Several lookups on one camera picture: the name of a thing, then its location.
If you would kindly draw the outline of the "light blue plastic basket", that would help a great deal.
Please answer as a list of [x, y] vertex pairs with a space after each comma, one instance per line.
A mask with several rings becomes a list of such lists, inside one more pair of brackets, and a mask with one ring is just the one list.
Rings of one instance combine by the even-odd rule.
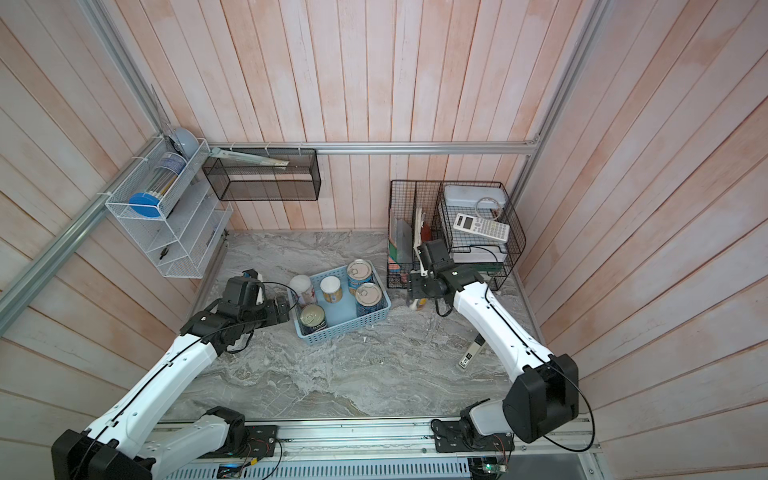
[[337, 303], [328, 303], [325, 301], [320, 289], [320, 284], [323, 279], [330, 276], [338, 277], [343, 287], [348, 286], [346, 266], [340, 266], [309, 277], [312, 286], [315, 288], [317, 304], [323, 309], [325, 314], [326, 327], [324, 329], [309, 333], [301, 324], [300, 307], [296, 307], [289, 315], [290, 320], [294, 324], [297, 336], [308, 345], [331, 340], [335, 337], [383, 321], [388, 317], [392, 306], [386, 291], [386, 286], [382, 284], [381, 278], [376, 270], [372, 271], [373, 283], [381, 289], [382, 301], [381, 305], [374, 311], [368, 312], [365, 315], [358, 314], [357, 302], [348, 291], [343, 293], [342, 298]]

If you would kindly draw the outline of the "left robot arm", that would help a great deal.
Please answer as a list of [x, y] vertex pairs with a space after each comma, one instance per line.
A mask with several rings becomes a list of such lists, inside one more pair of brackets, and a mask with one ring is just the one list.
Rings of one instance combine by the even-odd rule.
[[252, 452], [243, 414], [207, 410], [161, 440], [149, 436], [191, 382], [224, 353], [244, 350], [252, 334], [288, 321], [298, 295], [271, 298], [253, 269], [230, 278], [221, 298], [189, 318], [163, 357], [112, 408], [84, 430], [62, 433], [51, 447], [57, 479], [163, 479], [208, 454]]

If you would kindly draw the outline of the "blue can silver lid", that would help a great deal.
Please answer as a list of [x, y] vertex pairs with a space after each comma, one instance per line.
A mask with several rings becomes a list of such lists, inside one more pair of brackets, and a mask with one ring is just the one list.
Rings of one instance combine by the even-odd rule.
[[363, 283], [356, 289], [355, 301], [358, 317], [374, 313], [385, 306], [383, 292], [373, 282]]
[[373, 281], [373, 265], [364, 259], [355, 259], [347, 266], [348, 288], [352, 296], [360, 286]]

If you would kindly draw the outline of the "red label can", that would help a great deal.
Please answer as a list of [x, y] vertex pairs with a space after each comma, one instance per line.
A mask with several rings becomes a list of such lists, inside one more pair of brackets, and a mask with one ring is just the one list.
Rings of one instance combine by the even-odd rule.
[[324, 309], [318, 304], [305, 306], [299, 316], [300, 331], [303, 335], [311, 335], [327, 327]]

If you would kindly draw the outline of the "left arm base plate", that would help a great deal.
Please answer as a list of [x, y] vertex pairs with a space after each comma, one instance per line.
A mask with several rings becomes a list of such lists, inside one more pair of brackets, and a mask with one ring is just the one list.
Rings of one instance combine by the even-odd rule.
[[271, 458], [277, 446], [278, 429], [277, 425], [236, 426], [233, 433], [226, 435], [222, 447], [204, 454], [203, 458]]

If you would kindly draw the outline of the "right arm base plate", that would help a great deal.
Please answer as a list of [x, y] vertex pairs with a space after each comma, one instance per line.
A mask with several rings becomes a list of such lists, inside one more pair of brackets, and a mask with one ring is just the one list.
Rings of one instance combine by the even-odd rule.
[[511, 433], [481, 436], [466, 419], [456, 421], [433, 419], [430, 422], [430, 429], [438, 453], [498, 452], [508, 454], [516, 449]]

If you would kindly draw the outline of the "white lid red can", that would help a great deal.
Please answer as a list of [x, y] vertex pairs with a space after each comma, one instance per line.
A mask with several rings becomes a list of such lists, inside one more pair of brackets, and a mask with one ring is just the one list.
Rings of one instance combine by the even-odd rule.
[[315, 289], [309, 276], [294, 276], [289, 282], [289, 287], [297, 294], [298, 303], [301, 307], [316, 303]]

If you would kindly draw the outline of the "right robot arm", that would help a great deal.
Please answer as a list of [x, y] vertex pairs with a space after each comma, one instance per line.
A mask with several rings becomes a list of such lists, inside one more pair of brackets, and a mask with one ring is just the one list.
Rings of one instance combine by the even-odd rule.
[[420, 270], [409, 276], [409, 295], [444, 301], [467, 319], [512, 382], [504, 399], [481, 401], [461, 414], [468, 434], [512, 433], [530, 444], [576, 419], [580, 405], [588, 400], [579, 388], [575, 361], [567, 354], [554, 355], [529, 335], [481, 274], [453, 261], [442, 239], [419, 245], [416, 256]]

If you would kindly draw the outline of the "white lid yellow can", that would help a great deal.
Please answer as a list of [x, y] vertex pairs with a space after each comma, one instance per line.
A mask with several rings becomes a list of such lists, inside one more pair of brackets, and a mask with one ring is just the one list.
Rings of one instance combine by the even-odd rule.
[[324, 277], [320, 281], [320, 289], [324, 300], [329, 304], [338, 303], [343, 297], [341, 280], [335, 275]]

